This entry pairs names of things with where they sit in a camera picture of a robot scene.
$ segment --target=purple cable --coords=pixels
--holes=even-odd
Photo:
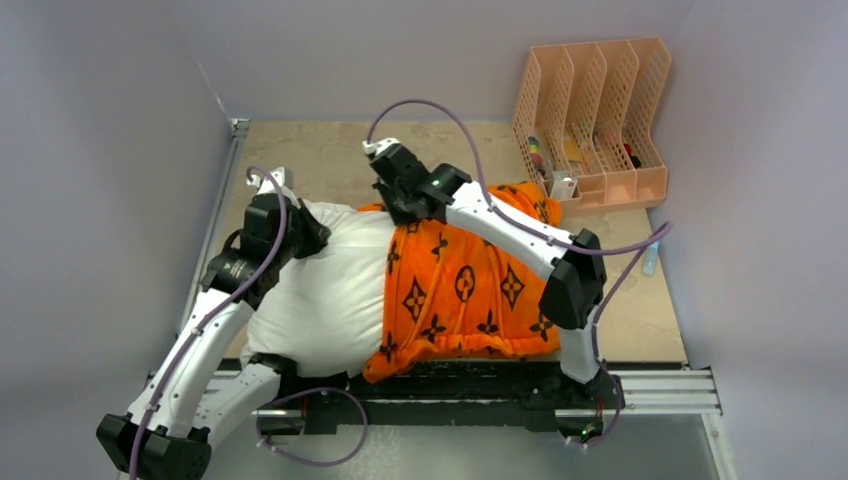
[[[483,162],[480,160],[480,152],[477,150],[477,142],[474,141],[474,137],[471,136],[471,132],[468,131],[468,127],[466,127],[465,123],[462,120],[460,120],[460,118],[455,113],[450,111],[447,107],[445,107],[445,106],[443,106],[443,105],[441,105],[437,102],[434,102],[432,100],[425,100],[425,99],[420,99],[420,98],[410,98],[410,99],[407,99],[407,100],[401,100],[399,102],[395,102],[395,103],[389,105],[385,110],[383,110],[382,113],[380,113],[380,115],[377,116],[377,118],[374,120],[374,123],[372,123],[371,127],[368,129],[368,135],[366,136],[365,139],[370,143],[371,137],[373,137],[373,135],[374,135],[374,130],[377,128],[377,124],[380,123],[380,120],[382,120],[383,117],[385,117],[389,112],[391,112],[395,108],[397,108],[401,105],[408,105],[408,104],[428,105],[428,106],[433,107],[437,110],[441,110],[445,115],[447,115],[454,122],[456,122],[456,124],[457,124],[457,126],[459,126],[460,130],[462,130],[462,133],[465,134],[465,138],[468,139],[468,145],[471,147],[471,153],[474,155],[474,163],[477,166],[477,179],[478,179],[477,182],[480,184],[480,191],[483,193],[483,198],[486,199],[486,203],[489,204],[489,206],[492,208],[492,210],[499,217],[501,217],[502,220],[504,220],[508,224],[512,225],[515,228],[518,228],[519,230],[521,230],[523,232],[529,233],[529,234],[531,234],[531,235],[533,235],[533,236],[535,236],[535,237],[537,237],[541,240],[544,240],[546,242],[549,241],[548,236],[545,235],[544,233],[534,229],[533,227],[528,227],[527,225],[524,225],[523,223],[521,223],[517,220],[514,220],[509,215],[507,215],[503,211],[501,211],[500,208],[498,208],[497,204],[494,202],[491,194],[489,193],[488,186],[486,185],[486,179],[485,179],[485,176],[483,175]],[[596,249],[590,249],[590,248],[583,248],[583,247],[580,247],[580,246],[577,246],[577,245],[573,245],[571,243],[563,242],[562,240],[559,240],[557,238],[551,238],[550,241],[553,245],[565,248],[566,250],[571,250],[573,252],[577,252],[581,255],[592,255],[592,256],[596,256],[596,255],[621,255],[621,254],[624,254],[624,253],[635,252],[635,251],[637,251],[641,248],[649,247],[652,243],[654,243],[654,242],[658,241],[659,239],[663,238],[664,236],[666,236],[668,234],[669,230],[671,230],[671,222],[665,222],[662,225],[660,225],[660,228],[658,228],[650,237],[648,237],[647,239],[645,239],[645,240],[643,240],[639,243],[636,243],[636,244],[633,244],[633,245],[630,245],[630,246],[627,246],[627,247],[612,248],[612,249],[608,249],[608,250],[601,250],[601,249],[596,250]]]
[[[437,110],[441,110],[445,115],[450,117],[451,120],[453,120],[456,123],[456,125],[459,127],[459,129],[462,130],[462,133],[465,134],[465,138],[468,140],[468,145],[471,147],[471,153],[474,155],[474,164],[477,168],[477,178],[478,178],[478,183],[480,184],[480,191],[483,193],[483,197],[486,199],[486,203],[488,203],[489,206],[492,208],[492,210],[501,219],[503,219],[505,222],[507,222],[510,225],[518,228],[519,230],[522,230],[526,233],[529,233],[529,234],[531,234],[535,237],[538,237],[538,238],[540,238],[544,241],[548,241],[548,236],[545,235],[544,233],[542,233],[542,232],[540,232],[540,231],[538,231],[538,230],[536,230],[532,227],[524,225],[523,223],[521,223],[517,220],[510,218],[509,215],[505,214],[503,211],[501,211],[500,208],[498,208],[497,204],[495,204],[495,202],[492,200],[492,197],[489,194],[489,188],[486,185],[486,180],[485,180],[485,177],[483,175],[483,162],[480,160],[480,152],[477,150],[477,142],[474,141],[474,137],[471,135],[471,132],[468,131],[468,127],[465,125],[465,122],[463,122],[455,113],[450,111],[447,107],[445,107],[445,106],[443,106],[443,105],[441,105],[437,102],[434,102],[432,100],[426,100],[426,99],[420,99],[420,98],[410,98],[410,99],[406,99],[406,100],[401,100],[399,102],[395,102],[395,103],[389,105],[388,107],[386,107],[386,109],[383,110],[383,112],[380,113],[380,115],[377,116],[377,118],[371,124],[371,127],[368,129],[368,135],[366,137],[366,140],[369,143],[371,142],[371,137],[374,136],[374,130],[377,128],[377,124],[380,123],[380,120],[382,120],[383,117],[385,117],[389,112],[391,112],[395,108],[397,108],[401,105],[408,105],[408,104],[428,105],[428,106],[433,107]],[[592,255],[592,256],[597,256],[597,255],[622,255],[622,254],[625,254],[625,253],[637,252],[636,255],[634,255],[633,258],[630,260],[630,263],[628,263],[627,266],[624,268],[624,270],[621,272],[621,275],[619,275],[618,279],[616,279],[613,286],[609,289],[609,292],[607,292],[607,295],[601,301],[600,305],[598,305],[598,311],[595,313],[595,319],[592,321],[592,352],[593,352],[593,355],[595,355],[595,359],[598,362],[598,367],[600,368],[601,372],[609,378],[609,380],[613,383],[613,385],[616,386],[617,394],[616,394],[616,402],[615,402],[616,403],[615,414],[613,415],[612,420],[610,420],[609,427],[607,427],[605,429],[604,433],[600,437],[598,437],[596,440],[594,440],[591,443],[585,444],[587,447],[595,446],[595,445],[599,444],[601,442],[601,440],[603,440],[604,438],[606,438],[609,435],[609,433],[612,431],[613,428],[615,428],[615,425],[618,423],[618,418],[621,415],[621,409],[624,407],[624,405],[623,405],[624,392],[621,389],[621,384],[618,381],[615,380],[615,377],[613,377],[613,375],[609,372],[609,370],[607,370],[606,365],[601,360],[600,349],[598,347],[598,323],[601,320],[601,313],[603,313],[603,311],[606,308],[607,304],[609,303],[610,299],[613,297],[615,292],[618,290],[618,288],[624,282],[624,279],[627,277],[628,274],[630,274],[630,271],[633,270],[633,267],[636,265],[636,263],[639,262],[639,259],[642,257],[642,254],[645,253],[645,251],[648,249],[649,246],[651,246],[651,244],[659,241],[660,239],[662,239],[663,237],[668,235],[668,232],[670,230],[671,230],[671,222],[665,222],[662,225],[660,225],[660,228],[655,230],[654,233],[650,237],[648,237],[647,239],[645,239],[641,242],[638,242],[636,244],[633,244],[633,245],[630,245],[630,246],[627,246],[627,247],[612,248],[612,249],[608,249],[608,250],[583,248],[583,247],[579,247],[577,245],[573,245],[573,244],[570,244],[570,243],[563,242],[563,241],[556,239],[556,238],[551,239],[552,243],[554,245],[565,248],[566,250],[571,250],[571,251],[577,252],[581,255]]]
[[[274,176],[271,175],[271,172],[268,170],[258,167],[258,166],[250,166],[247,168],[247,176],[250,178],[250,174],[253,170],[259,170],[268,181],[274,186],[274,191],[277,193],[277,198],[280,201],[280,205],[285,205],[285,196],[283,195],[283,190],[280,188],[280,184],[274,179]],[[256,282],[256,279],[262,275],[265,270],[268,268],[268,265],[271,264],[271,261],[277,255],[277,252],[280,249],[280,244],[283,242],[283,235],[285,235],[286,231],[286,209],[280,209],[280,226],[277,230],[277,238],[274,239],[274,244],[271,246],[271,251],[268,253],[268,256],[265,257],[265,260],[259,265],[259,268],[253,272],[253,275],[247,279],[246,282],[242,283],[235,292],[233,292],[229,297],[227,297],[223,302],[221,302],[218,306],[213,308],[208,314],[206,314],[203,319],[197,324],[198,330],[203,330],[206,326],[214,319],[219,313],[221,313],[224,308],[226,308],[233,300],[241,296],[251,285]],[[180,346],[180,349],[177,351],[177,354],[174,355],[171,363],[165,367],[165,373],[162,374],[162,378],[159,379],[159,384],[156,385],[156,388],[153,390],[153,394],[150,396],[150,405],[153,408],[156,407],[159,400],[162,398],[162,392],[165,390],[165,386],[167,386],[168,381],[174,375],[174,371],[177,369],[177,365],[179,365],[180,361],[185,357],[186,352],[188,352],[189,348],[194,344],[195,339],[197,339],[197,335],[189,336],[185,342]],[[147,431],[147,427],[150,425],[150,419],[153,416],[153,410],[146,410],[144,415],[141,417],[141,421],[138,423],[138,430],[135,432],[135,437],[133,438],[132,450],[130,453],[130,467],[129,467],[129,477],[130,480],[137,480],[138,478],[138,455],[139,450],[141,448],[141,440],[144,432]]]
[[[610,287],[609,292],[601,300],[600,305],[598,305],[598,311],[595,312],[595,319],[592,320],[592,353],[595,355],[595,358],[598,361],[598,366],[601,368],[601,371],[604,375],[606,375],[607,379],[610,380],[610,383],[615,385],[615,413],[612,416],[612,420],[610,420],[609,426],[604,430],[604,433],[601,434],[600,437],[593,440],[591,443],[587,443],[586,447],[595,447],[599,443],[601,443],[605,438],[609,436],[612,430],[615,428],[616,424],[618,424],[618,418],[621,416],[621,409],[624,408],[624,392],[621,388],[621,383],[618,382],[615,377],[607,370],[606,363],[601,360],[601,349],[598,343],[598,323],[601,320],[601,314],[604,313],[604,309],[607,308],[607,304],[610,301],[610,298],[618,291],[618,288],[624,283],[624,279],[627,278],[627,275],[630,274],[630,271],[633,270],[633,267],[639,263],[639,259],[642,258],[642,255],[647,251],[647,248],[642,248],[636,255],[633,255],[633,258],[630,259],[630,262],[624,267],[624,270],[621,271],[621,275],[615,280],[615,283]]]
[[[274,400],[273,402],[266,405],[266,407],[275,407],[277,405],[283,405],[283,404],[286,404],[289,401],[294,400],[296,398],[305,397],[307,395],[312,395],[313,393],[318,393],[318,392],[333,392],[333,393],[342,394],[342,395],[346,396],[347,398],[351,399],[353,401],[354,405],[356,405],[356,408],[359,409],[359,414],[362,416],[362,435],[359,437],[359,442],[356,444],[355,447],[353,447],[353,450],[351,450],[350,453],[348,453],[347,455],[345,455],[344,457],[342,457],[338,460],[333,460],[333,461],[330,461],[330,462],[320,462],[320,461],[316,461],[316,460],[309,460],[307,458],[299,457],[299,456],[294,455],[292,453],[286,452],[285,450],[277,448],[274,445],[271,445],[271,443],[268,442],[268,440],[266,440],[265,437],[262,436],[262,432],[259,429],[259,420],[257,419],[256,420],[256,434],[259,436],[259,439],[260,439],[262,446],[267,448],[269,451],[271,451],[271,453],[275,453],[277,455],[282,455],[283,457],[294,460],[295,462],[302,463],[304,465],[309,465],[311,467],[333,467],[333,466],[336,466],[336,465],[340,465],[340,464],[350,460],[357,453],[359,453],[359,451],[362,449],[362,445],[365,444],[365,437],[368,436],[368,416],[365,415],[365,407],[362,406],[362,403],[360,403],[360,401],[357,400],[356,397],[354,397],[350,393],[348,393],[348,392],[346,392],[346,391],[344,391],[340,388],[334,388],[334,387],[311,388],[309,390],[304,390],[302,392],[298,392],[298,393],[289,395],[287,397],[283,397],[283,398]]]

